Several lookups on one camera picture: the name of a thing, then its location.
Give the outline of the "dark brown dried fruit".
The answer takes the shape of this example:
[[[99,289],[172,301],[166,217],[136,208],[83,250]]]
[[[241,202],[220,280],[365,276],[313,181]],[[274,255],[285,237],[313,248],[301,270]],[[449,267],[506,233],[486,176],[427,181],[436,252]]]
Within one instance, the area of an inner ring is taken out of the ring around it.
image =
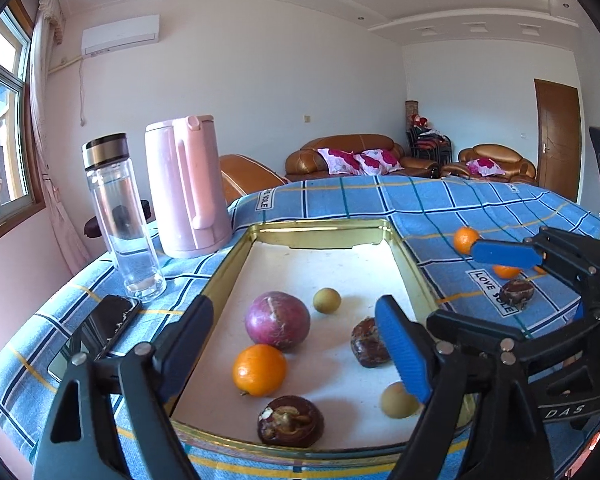
[[[364,318],[353,327],[350,346],[355,359],[362,367],[375,368],[391,361],[374,318]]]
[[[323,437],[324,429],[322,412],[302,396],[279,396],[258,416],[258,437],[266,445],[310,448]]]
[[[533,285],[523,278],[514,278],[504,284],[498,296],[503,304],[524,310],[534,295]]]

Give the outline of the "small yellow longan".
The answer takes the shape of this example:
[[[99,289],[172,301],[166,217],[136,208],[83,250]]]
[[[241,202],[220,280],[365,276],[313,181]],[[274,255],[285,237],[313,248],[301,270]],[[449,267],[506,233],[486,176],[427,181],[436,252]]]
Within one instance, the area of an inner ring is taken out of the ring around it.
[[[340,293],[336,289],[324,287],[319,289],[313,296],[313,307],[321,314],[332,314],[336,312],[341,304]]]
[[[380,396],[381,411],[393,419],[402,419],[415,415],[420,409],[419,400],[409,393],[402,382],[388,385]]]

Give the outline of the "large orange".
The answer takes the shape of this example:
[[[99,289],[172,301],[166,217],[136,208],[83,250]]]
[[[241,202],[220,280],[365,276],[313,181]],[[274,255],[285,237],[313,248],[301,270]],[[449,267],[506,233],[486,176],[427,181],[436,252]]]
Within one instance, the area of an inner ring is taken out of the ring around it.
[[[248,396],[270,396],[284,383],[287,360],[283,352],[268,344],[254,344],[242,350],[234,361],[235,387]]]

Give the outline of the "blue plaid tablecloth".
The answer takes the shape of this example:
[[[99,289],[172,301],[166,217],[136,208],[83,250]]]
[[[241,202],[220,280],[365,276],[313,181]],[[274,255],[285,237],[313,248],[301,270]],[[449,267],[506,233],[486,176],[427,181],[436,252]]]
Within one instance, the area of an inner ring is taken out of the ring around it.
[[[446,178],[344,177],[296,182],[253,193],[228,207],[234,240],[211,256],[176,260],[161,252],[156,222],[149,233],[166,277],[166,291],[136,318],[133,340],[149,340],[182,313],[209,281],[230,248],[255,223],[296,220],[388,220],[437,296],[438,305],[476,318],[512,324],[534,337],[571,321],[579,297],[547,275],[524,272],[536,293],[522,312],[496,304],[500,284],[453,248],[453,235],[470,226],[484,238],[522,240],[540,226],[600,239],[600,218],[562,196],[533,185]],[[0,426],[29,460],[45,426],[58,382],[47,363],[99,300],[123,292],[106,252],[46,301],[0,352]],[[389,466],[267,464],[184,444],[203,479],[385,479]]]

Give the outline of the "pink floral cushion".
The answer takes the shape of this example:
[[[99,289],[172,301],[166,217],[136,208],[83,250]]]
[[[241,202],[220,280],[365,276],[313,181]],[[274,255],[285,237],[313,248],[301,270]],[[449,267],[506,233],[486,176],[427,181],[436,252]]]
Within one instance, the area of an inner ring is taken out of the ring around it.
[[[396,156],[383,148],[362,151],[355,154],[354,159],[366,176],[384,176],[403,169]]]
[[[506,171],[490,157],[479,157],[468,160],[466,167],[469,174],[474,177],[490,178],[506,175]]]
[[[319,148],[317,153],[326,162],[331,176],[362,176],[363,169],[355,154],[336,148]]]

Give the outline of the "black smartphone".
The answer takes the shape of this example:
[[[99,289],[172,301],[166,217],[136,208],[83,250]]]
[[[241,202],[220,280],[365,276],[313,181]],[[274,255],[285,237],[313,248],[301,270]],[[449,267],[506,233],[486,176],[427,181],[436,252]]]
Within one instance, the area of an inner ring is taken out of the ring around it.
[[[47,373],[60,382],[75,354],[85,353],[92,359],[106,356],[140,313],[142,305],[136,298],[114,295],[102,298],[54,355]]]

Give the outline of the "stacked dark chairs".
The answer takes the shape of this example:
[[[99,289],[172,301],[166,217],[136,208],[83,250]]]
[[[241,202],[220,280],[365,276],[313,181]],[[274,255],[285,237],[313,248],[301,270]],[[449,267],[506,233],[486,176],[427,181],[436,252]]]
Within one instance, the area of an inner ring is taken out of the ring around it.
[[[440,166],[452,162],[452,142],[447,136],[417,126],[411,126],[406,134],[412,157],[433,160]]]

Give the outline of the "gold metal tin tray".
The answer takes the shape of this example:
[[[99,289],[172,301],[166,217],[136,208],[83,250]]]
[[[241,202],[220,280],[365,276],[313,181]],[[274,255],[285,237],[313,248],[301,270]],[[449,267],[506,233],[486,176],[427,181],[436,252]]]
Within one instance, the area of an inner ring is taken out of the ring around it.
[[[306,340],[286,356],[288,372],[280,387],[281,394],[302,396],[320,409],[324,434],[307,450],[264,445],[257,418],[265,400],[245,396],[232,379],[235,359],[250,345],[248,308],[272,290],[310,302],[324,287],[340,293],[341,306],[332,314],[312,314]],[[378,460],[404,449],[417,417],[393,419],[380,408],[381,393],[399,378],[396,368],[366,368],[350,347],[354,326],[374,314],[381,296],[393,296],[416,322],[437,307],[390,222],[255,224],[238,237],[204,294],[213,304],[212,330],[171,416],[185,443],[262,462]]]

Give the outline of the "brown wooden door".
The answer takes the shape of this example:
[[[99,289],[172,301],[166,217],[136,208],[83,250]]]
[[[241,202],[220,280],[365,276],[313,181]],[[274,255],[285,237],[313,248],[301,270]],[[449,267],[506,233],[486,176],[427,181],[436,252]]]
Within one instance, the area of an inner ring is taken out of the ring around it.
[[[573,202],[580,183],[582,128],[577,88],[535,79],[538,183]]]

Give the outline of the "purple passion fruit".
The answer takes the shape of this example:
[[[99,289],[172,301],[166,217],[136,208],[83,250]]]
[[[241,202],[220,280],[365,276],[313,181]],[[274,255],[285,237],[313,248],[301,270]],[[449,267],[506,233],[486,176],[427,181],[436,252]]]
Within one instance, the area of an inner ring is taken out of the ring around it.
[[[268,344],[287,351],[306,340],[311,328],[311,315],[300,299],[274,290],[253,300],[244,325],[255,344]]]

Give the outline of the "dark round stool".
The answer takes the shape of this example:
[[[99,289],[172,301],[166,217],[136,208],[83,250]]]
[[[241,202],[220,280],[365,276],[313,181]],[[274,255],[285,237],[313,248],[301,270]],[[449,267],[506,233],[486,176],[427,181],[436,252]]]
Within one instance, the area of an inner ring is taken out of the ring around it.
[[[141,200],[140,204],[142,205],[144,218],[149,220],[152,217],[150,203],[148,200]],[[91,218],[84,224],[83,233],[90,240],[94,240],[94,238],[99,238],[102,236],[102,231],[100,230],[96,217]]]

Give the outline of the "brown leather sofa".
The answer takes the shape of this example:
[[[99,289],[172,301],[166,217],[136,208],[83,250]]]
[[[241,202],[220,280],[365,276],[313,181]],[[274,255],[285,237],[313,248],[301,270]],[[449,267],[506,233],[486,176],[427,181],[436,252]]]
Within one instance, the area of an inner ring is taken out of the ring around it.
[[[407,156],[396,141],[379,133],[337,134],[304,144],[285,162],[291,181],[344,176],[437,178],[436,162]]]

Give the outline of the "clear glass water bottle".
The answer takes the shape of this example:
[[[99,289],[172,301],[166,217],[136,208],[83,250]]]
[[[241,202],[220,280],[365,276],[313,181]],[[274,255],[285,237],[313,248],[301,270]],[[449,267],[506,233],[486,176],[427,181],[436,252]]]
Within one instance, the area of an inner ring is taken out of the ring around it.
[[[82,159],[100,232],[126,294],[143,302],[157,298],[166,280],[149,235],[126,134],[86,142]]]

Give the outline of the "window with frame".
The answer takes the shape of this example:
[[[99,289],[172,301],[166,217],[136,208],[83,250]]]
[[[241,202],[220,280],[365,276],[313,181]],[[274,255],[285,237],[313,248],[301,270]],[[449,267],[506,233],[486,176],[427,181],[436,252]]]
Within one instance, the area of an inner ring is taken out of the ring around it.
[[[33,21],[22,0],[0,13],[0,238],[44,208],[30,118]]]

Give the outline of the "white wall air conditioner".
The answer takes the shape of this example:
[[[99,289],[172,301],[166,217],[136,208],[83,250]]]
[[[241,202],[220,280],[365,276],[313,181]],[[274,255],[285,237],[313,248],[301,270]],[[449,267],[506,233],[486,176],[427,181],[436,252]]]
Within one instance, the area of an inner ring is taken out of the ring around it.
[[[160,15],[128,18],[84,29],[81,54],[88,58],[112,51],[152,44],[159,40]]]

